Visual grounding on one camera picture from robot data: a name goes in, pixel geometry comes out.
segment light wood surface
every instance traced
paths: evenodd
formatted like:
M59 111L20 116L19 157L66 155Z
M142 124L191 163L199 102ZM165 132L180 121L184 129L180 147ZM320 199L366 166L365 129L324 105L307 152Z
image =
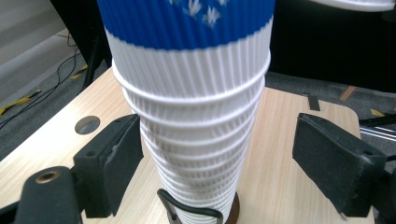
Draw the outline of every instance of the light wood surface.
M338 224L374 223L367 218L342 218L291 157L297 116L300 112L329 119L360 136L358 118L349 108L320 101L320 112L309 110L299 95L264 90L240 177L238 223ZM16 202L25 179L44 168L73 166L73 156L113 119L132 113L120 84L109 69L91 86L43 125L0 162L0 207ZM101 120L91 134L75 132L76 123L87 116ZM86 219L84 223L168 223L156 195L163 185L144 146L140 162L116 217Z

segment brown base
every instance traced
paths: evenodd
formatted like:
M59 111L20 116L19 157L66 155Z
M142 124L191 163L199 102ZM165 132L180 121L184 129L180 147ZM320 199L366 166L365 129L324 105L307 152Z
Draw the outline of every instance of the brown base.
M225 224L236 224L236 221L239 218L239 211L240 211L240 204L239 204L239 197L238 193L235 193L235 197L233 198L233 206L231 207L230 215L228 216L227 221ZM169 224L182 224L180 219L177 217L173 220L171 217L168 216Z

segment table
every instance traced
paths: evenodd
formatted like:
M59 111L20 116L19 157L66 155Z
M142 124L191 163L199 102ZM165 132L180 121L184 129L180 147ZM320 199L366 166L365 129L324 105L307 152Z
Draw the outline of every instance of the table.
M360 136L358 117L350 108L319 101L321 111L309 109L306 97L266 88L261 98L250 148L238 186L241 211L238 223L356 223L374 224L367 218L337 214L291 157L297 116L300 112L329 119ZM43 125L0 162L0 207L16 202L23 182L44 168L73 166L73 156L113 119L131 114L112 69ZM90 134L75 132L76 123L87 116L101 120ZM146 146L115 217L87 219L84 223L168 223L156 191L162 188Z

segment floor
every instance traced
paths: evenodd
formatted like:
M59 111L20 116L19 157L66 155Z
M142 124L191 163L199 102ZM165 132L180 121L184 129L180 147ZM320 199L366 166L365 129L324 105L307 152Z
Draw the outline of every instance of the floor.
M83 65L85 62L76 47L70 42L67 43L66 37L57 35L8 63L7 67L0 66L0 73L23 74L22 71L28 71L31 76L30 78L15 76L7 83L0 82L5 86L4 89L8 87L8 91L0 94L0 108L37 90L42 90L29 102L13 106L0 117L0 160L79 94L84 74L78 78L70 76ZM106 64L102 62L95 72L95 78L106 70ZM358 87L346 100L340 100L340 96L348 88L347 85L272 72L266 75L266 86L300 95L313 94L319 100L348 106L357 113L359 119L375 118L372 109L383 114L396 113L396 93ZM389 125L386 128L396 130L396 125ZM361 139L387 155L396 154L394 141L366 134L362 134ZM392 171L395 166L394 162L389 162L386 169Z

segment blue printed pattern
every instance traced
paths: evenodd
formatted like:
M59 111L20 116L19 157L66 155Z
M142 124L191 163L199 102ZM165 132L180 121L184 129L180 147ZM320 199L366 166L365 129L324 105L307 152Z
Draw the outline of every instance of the blue printed pattern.
M252 35L275 0L98 0L107 30L151 49L205 49Z

